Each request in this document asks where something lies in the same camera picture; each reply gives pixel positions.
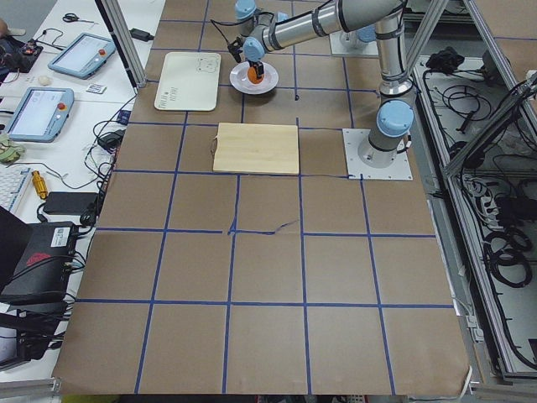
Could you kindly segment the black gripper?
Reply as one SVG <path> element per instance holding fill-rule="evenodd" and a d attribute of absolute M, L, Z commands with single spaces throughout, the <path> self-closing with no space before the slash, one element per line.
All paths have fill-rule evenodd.
<path fill-rule="evenodd" d="M 256 71 L 256 77 L 258 80 L 262 80 L 264 77 L 264 67 L 262 61 L 249 61 L 249 69 Z"/>

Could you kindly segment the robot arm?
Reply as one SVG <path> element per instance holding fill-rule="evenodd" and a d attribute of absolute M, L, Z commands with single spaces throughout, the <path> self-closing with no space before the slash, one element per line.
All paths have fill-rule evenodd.
<path fill-rule="evenodd" d="M 237 0 L 234 4 L 238 33 L 248 37 L 258 26 L 270 27 L 289 18 L 287 13 L 271 12 L 257 6 L 254 0 Z"/>
<path fill-rule="evenodd" d="M 404 97 L 411 90 L 404 55 L 404 3 L 402 1 L 327 1 L 292 18 L 275 17 L 257 7 L 254 1 L 235 2 L 239 29 L 239 49 L 248 63 L 247 80 L 263 80 L 262 58 L 337 31 L 350 34 L 372 25 L 381 69 L 381 106 L 376 127 L 358 146 L 360 160 L 373 168 L 390 166 L 398 146 L 414 121 L 413 107 Z"/>

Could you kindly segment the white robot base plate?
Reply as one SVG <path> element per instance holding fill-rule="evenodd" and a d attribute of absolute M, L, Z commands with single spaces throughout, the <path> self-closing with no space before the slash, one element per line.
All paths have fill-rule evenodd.
<path fill-rule="evenodd" d="M 379 151 L 369 143 L 369 129 L 344 128 L 343 145 L 347 176 L 365 181 L 412 181 L 409 157 L 404 140 L 396 150 Z"/>

